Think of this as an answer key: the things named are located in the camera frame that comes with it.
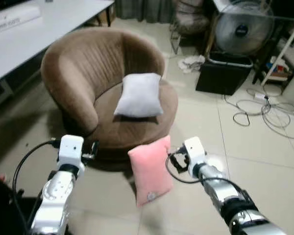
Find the white table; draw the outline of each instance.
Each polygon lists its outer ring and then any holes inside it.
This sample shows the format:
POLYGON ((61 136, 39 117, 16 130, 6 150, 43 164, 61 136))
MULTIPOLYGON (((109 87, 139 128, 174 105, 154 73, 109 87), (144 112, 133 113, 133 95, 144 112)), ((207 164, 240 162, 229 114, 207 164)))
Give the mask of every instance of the white table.
MULTIPOLYGON (((33 0, 41 17, 0 32, 0 79, 47 48, 57 39, 79 27, 114 3, 112 0, 33 0)), ((0 103, 11 95, 2 79, 5 93, 0 103)))

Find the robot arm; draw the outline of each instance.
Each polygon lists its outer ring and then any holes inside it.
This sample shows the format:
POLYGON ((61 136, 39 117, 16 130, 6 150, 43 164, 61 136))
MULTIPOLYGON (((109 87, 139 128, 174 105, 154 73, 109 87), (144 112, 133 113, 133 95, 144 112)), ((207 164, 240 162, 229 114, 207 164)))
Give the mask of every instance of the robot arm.
POLYGON ((46 182, 42 190, 42 203, 31 224, 30 234, 63 235, 68 223, 68 203, 77 179, 83 176, 82 160, 93 155, 82 154, 84 139, 65 135, 61 139, 58 154, 58 171, 46 182))
POLYGON ((177 153, 186 156, 189 174, 202 182, 232 235, 286 235, 258 211, 245 190, 205 163, 206 153, 198 137, 186 140, 177 153))

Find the pillow tag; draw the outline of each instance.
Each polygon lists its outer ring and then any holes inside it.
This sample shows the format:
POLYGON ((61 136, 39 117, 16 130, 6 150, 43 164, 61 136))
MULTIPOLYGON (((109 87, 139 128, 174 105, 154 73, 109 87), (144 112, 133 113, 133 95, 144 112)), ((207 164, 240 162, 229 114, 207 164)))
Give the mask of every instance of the pillow tag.
POLYGON ((147 200, 148 201, 153 201, 153 200, 155 200, 156 197, 157 197, 157 194, 155 192, 149 192, 147 194, 147 200))

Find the electrical cord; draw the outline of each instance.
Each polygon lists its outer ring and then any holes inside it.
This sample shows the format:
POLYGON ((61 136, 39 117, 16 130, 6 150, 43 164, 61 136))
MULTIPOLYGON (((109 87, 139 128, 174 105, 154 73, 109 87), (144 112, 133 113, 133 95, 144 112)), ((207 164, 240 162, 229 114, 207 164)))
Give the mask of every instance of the electrical cord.
POLYGON ((21 218, 21 222, 22 222, 22 226, 23 226, 23 229, 24 229, 24 233, 25 235, 28 235, 28 226, 27 226, 27 222, 26 222, 26 219, 25 219, 25 216, 21 210, 21 207, 19 205, 19 202, 18 202, 18 196, 17 196, 17 192, 16 192, 16 184, 17 184, 17 179, 18 179, 18 176, 19 176, 19 172, 20 172, 20 169, 22 167, 22 165, 24 164, 24 162, 26 161, 26 159, 34 152, 36 151, 38 148, 44 146, 44 145, 47 145, 47 144, 51 144, 52 146, 58 146, 59 144, 59 141, 58 140, 51 140, 51 141, 46 141, 46 142, 43 142, 39 145, 37 145, 36 147, 34 147, 33 149, 31 149, 28 153, 26 153, 26 155, 22 158, 22 160, 20 161, 20 163, 18 164, 18 166, 16 167, 16 170, 14 172, 14 176, 13 176, 13 182, 12 182, 12 194, 13 194, 13 202, 15 204, 15 207, 19 213, 19 216, 21 218))
POLYGON ((275 128, 279 128, 279 129, 282 129, 285 131, 285 128, 288 127, 291 123, 291 116, 294 116, 294 105, 293 104, 290 104, 290 103, 285 103, 285 102, 281 102, 281 103, 276 103, 276 104, 271 104, 269 102, 269 97, 278 97, 282 94, 282 90, 281 92, 278 94, 278 95, 268 95, 268 92, 266 91, 265 89, 265 86, 263 86, 263 90, 264 90, 264 93, 263 92, 260 92, 256 89, 253 89, 253 88, 248 88, 246 89, 246 92, 251 95, 251 96, 255 96, 256 93, 260 93, 260 94, 264 94, 265 95, 265 104, 262 103, 262 102, 259 102, 259 101, 255 101, 255 100, 248 100, 248 99, 242 99, 242 100, 239 100, 236 104, 233 104, 231 102, 229 102, 225 95, 223 96, 224 97, 224 100, 227 104, 231 105, 231 106, 234 106, 236 107, 237 109, 239 109, 240 111, 235 113, 233 115, 233 121, 240 125, 240 126, 244 126, 244 127, 247 127, 247 126, 250 126, 250 119, 249 117, 256 117, 256 116, 262 116, 262 119, 265 123, 265 125, 270 129, 272 130, 273 132, 283 136, 283 137, 286 137, 286 138, 289 138, 289 139, 292 139, 294 140, 294 137, 291 137, 291 136, 288 136, 288 135, 285 135, 285 134, 282 134, 280 132, 278 132, 277 130, 274 129, 275 128), (241 102, 251 102, 251 103, 257 103, 257 104, 260 104, 262 105, 261 109, 260 109, 260 112, 256 112, 256 113, 252 113, 252 112, 247 112, 246 110, 244 110, 239 104, 241 102), (283 114, 285 114, 285 116, 287 117, 287 121, 285 124, 275 124, 273 123, 272 121, 269 120, 268 118, 268 113, 271 111, 271 110, 278 110, 280 112, 282 112, 283 114), (237 117, 239 115, 244 115, 246 116, 246 120, 247 120, 247 123, 242 123, 242 122, 239 122, 237 120, 237 117))
POLYGON ((29 214, 29 217, 28 217, 28 220, 27 220, 27 227, 30 229, 30 226, 31 226, 31 223, 34 219, 34 214, 35 214, 35 210, 37 208, 37 205, 39 203, 39 200, 40 200, 40 197, 43 193, 43 190, 40 190, 36 200, 35 200, 35 203, 34 203, 34 206, 33 206, 33 209, 31 210, 30 214, 29 214))
POLYGON ((228 180, 228 179, 225 179, 225 178, 220 178, 220 177, 211 177, 211 178, 204 178, 204 179, 201 179, 201 180, 194 180, 194 181, 186 181, 186 180, 182 180, 180 178, 178 178, 177 176, 175 176, 173 174, 173 172, 169 169, 169 159, 170 157, 173 155, 173 153, 170 153, 165 161, 165 165, 166 165, 166 169, 168 171, 168 173, 174 178, 176 179, 177 181, 179 182, 182 182, 182 183, 185 183, 185 184, 196 184, 196 183, 204 183, 205 181, 209 181, 209 180, 223 180, 225 182, 228 182, 230 183, 238 192, 243 192, 243 190, 234 182, 228 180))

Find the white cloth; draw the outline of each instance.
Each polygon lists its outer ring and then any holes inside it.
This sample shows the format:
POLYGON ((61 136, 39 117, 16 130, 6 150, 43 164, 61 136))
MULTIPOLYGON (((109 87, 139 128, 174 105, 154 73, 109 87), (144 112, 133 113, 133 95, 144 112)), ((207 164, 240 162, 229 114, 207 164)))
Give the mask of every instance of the white cloth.
POLYGON ((205 57, 202 55, 189 56, 181 59, 177 62, 183 73, 191 73, 193 71, 199 71, 200 66, 205 62, 205 57))

